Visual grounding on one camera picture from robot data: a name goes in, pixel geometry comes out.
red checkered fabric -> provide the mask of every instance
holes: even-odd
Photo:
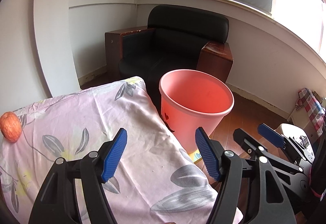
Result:
[[[324,125],[325,109],[320,105],[318,100],[314,97],[312,92],[303,88],[299,92],[299,100],[296,103],[296,107],[304,106],[306,109],[311,123],[320,137],[322,135],[322,127]]]

pink bucket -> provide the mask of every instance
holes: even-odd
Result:
[[[187,153],[196,151],[195,131],[210,135],[233,105],[230,89],[219,79],[195,70],[175,70],[162,76],[161,116]]]

pink floral bedsheet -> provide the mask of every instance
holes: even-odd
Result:
[[[80,159],[125,128],[128,142],[103,185],[121,223],[206,223],[217,192],[160,119],[139,77],[46,99],[15,111],[23,132],[3,140],[1,187],[8,208],[28,223],[34,200],[58,157]],[[76,180],[83,223],[90,223]],[[234,223],[242,218],[237,211]]]

apple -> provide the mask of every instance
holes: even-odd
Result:
[[[22,125],[14,112],[6,112],[0,117],[0,130],[11,143],[19,139],[22,134]]]

sofa backrest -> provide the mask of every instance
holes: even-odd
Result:
[[[193,7],[161,4],[150,12],[148,27],[165,28],[225,43],[229,20],[218,13]]]
[[[152,47],[155,49],[175,53],[195,61],[198,61],[202,48],[208,42],[207,39],[199,36],[166,28],[156,28],[152,41]]]

